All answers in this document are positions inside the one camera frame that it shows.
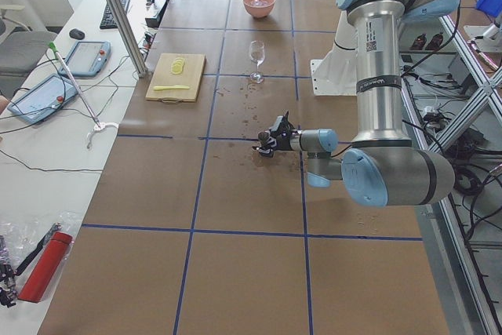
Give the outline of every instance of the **red cylinder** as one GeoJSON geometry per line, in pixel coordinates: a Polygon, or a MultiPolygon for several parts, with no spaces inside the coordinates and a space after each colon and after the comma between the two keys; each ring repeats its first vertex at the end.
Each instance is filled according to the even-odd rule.
{"type": "Polygon", "coordinates": [[[40,302],[50,279],[71,244],[71,240],[72,237],[66,233],[59,231],[54,233],[21,293],[17,296],[19,300],[40,302]]]}

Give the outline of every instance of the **computer keyboard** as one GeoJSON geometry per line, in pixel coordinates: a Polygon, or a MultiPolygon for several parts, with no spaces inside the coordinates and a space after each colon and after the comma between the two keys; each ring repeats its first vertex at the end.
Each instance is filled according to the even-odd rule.
{"type": "MultiPolygon", "coordinates": [[[[131,0],[120,0],[122,6],[124,7],[125,12],[127,13],[127,9],[129,8],[129,3],[131,0]]],[[[110,6],[107,4],[104,7],[103,11],[103,19],[101,19],[100,29],[114,29],[117,28],[117,23],[113,15],[111,14],[110,6]]]]}

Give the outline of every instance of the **pink bowl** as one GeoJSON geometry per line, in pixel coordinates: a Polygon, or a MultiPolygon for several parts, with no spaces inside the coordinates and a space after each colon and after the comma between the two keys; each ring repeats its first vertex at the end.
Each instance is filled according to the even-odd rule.
{"type": "Polygon", "coordinates": [[[274,8],[275,0],[242,0],[244,8],[251,16],[260,19],[268,15],[274,8]]]}

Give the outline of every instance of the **black mouse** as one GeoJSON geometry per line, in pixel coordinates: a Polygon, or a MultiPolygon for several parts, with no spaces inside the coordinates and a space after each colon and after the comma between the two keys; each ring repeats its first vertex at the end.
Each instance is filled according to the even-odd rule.
{"type": "Polygon", "coordinates": [[[70,37],[72,37],[74,39],[84,39],[85,33],[83,31],[80,31],[79,29],[71,29],[70,30],[70,37]]]}

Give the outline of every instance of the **chair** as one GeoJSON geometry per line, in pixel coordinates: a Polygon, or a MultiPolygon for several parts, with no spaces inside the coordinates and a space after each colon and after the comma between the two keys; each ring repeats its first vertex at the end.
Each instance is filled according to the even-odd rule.
{"type": "Polygon", "coordinates": [[[7,27],[4,20],[19,25],[23,31],[10,34],[0,43],[0,90],[12,98],[26,77],[35,68],[48,49],[49,42],[57,36],[51,31],[30,31],[29,28],[5,16],[9,10],[22,10],[22,5],[0,5],[0,35],[7,27]]]}

